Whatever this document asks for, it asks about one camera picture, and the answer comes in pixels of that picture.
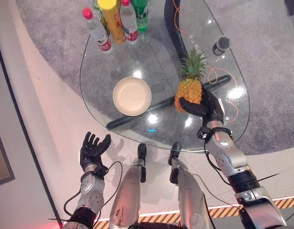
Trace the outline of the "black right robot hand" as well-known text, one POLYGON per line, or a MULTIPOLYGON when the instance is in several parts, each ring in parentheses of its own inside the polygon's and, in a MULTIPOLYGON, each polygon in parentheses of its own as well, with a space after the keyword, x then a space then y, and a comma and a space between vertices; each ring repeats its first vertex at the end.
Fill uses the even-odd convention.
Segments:
POLYGON ((218 121, 223 124, 224 113, 219 100, 204 87, 202 88, 200 104, 189 102, 184 97, 181 97, 179 101, 184 111, 203 118, 203 126, 207 126, 211 121, 218 121))

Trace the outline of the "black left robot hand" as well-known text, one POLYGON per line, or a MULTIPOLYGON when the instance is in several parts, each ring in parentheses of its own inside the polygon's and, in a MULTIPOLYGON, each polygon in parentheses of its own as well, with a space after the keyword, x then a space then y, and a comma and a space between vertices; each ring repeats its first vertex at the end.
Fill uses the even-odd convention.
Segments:
POLYGON ((107 134, 102 142, 95 134, 87 132, 80 149, 80 166, 85 171, 88 166, 102 166, 102 154, 111 144, 111 135, 107 134))

